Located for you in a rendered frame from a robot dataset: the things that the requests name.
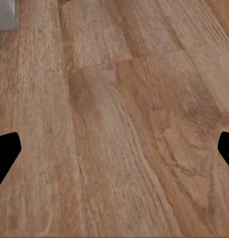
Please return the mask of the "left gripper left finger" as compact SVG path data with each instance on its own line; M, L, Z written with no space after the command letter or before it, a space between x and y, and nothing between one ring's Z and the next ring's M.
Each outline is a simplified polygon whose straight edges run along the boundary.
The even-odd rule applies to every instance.
M21 151L17 132L0 136L0 184Z

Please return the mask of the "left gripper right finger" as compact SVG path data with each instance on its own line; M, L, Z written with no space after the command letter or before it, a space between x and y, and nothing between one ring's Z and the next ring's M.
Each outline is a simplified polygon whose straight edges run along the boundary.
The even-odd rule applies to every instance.
M229 133L222 132L219 138L218 151L229 165Z

